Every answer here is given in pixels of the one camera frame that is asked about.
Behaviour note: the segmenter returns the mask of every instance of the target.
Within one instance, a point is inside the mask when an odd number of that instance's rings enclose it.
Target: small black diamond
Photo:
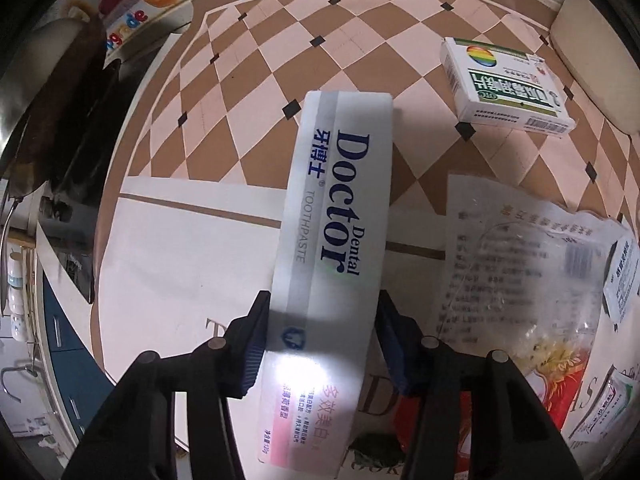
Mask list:
[[[292,118],[295,114],[297,114],[302,108],[300,108],[300,104],[296,99],[293,99],[287,106],[285,106],[282,111],[284,112],[284,116],[287,118],[287,121]]]
[[[476,132],[474,130],[473,126],[471,126],[471,124],[469,124],[469,123],[458,123],[458,124],[456,124],[456,130],[460,134],[460,137],[465,139],[465,142],[467,142],[473,136],[473,134]]]
[[[587,167],[584,168],[584,171],[587,172],[587,175],[589,175],[589,178],[595,184],[596,177],[598,176],[598,174],[596,173],[596,169],[593,167],[593,165],[590,162],[587,162]]]
[[[320,46],[324,43],[324,38],[322,36],[316,36],[311,41],[309,41],[313,46]]]

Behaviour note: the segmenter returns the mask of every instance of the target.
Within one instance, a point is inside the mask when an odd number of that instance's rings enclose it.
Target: rainbow circle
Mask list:
[[[495,66],[497,63],[495,56],[489,50],[482,48],[481,46],[468,46],[466,48],[466,53],[469,54],[471,59],[482,66]]]

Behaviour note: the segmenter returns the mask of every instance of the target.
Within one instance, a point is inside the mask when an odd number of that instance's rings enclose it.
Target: drawer handle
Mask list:
[[[69,397],[69,400],[71,401],[71,407],[74,410],[74,415],[78,420],[80,420],[80,413],[78,413],[78,407],[76,406],[76,402],[71,397]]]
[[[56,316],[53,317],[53,328],[56,331],[56,345],[62,348],[62,338],[60,337],[60,322]]]

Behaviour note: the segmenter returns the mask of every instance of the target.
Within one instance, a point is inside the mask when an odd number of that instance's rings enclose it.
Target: toothpaste box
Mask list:
[[[461,122],[556,137],[575,128],[541,57],[480,41],[445,38],[440,59]]]
[[[391,157],[391,95],[306,94],[260,367],[260,462],[333,476],[350,444],[380,292]]]

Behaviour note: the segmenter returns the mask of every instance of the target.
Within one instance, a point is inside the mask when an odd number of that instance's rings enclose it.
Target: gray stripe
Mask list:
[[[338,104],[338,92],[323,92],[320,95],[318,104],[318,113],[316,115],[316,130],[331,131],[334,135],[335,111]],[[304,263],[299,262],[294,257],[291,264],[291,280],[289,282],[289,297],[287,298],[287,307],[285,315],[285,324],[295,325],[300,328],[306,328],[306,314],[309,310],[309,296],[311,295],[311,280],[314,273],[314,265],[316,263],[316,246],[318,244],[318,233],[320,229],[320,219],[323,213],[324,205],[324,187],[318,187],[315,177],[307,178],[305,175],[305,192],[302,204],[300,205],[300,214],[298,217],[298,225],[296,229],[296,239],[300,233],[300,222],[305,214],[304,206],[308,192],[314,192],[313,211],[311,213],[311,221],[309,222],[309,234],[307,236],[307,247]]]

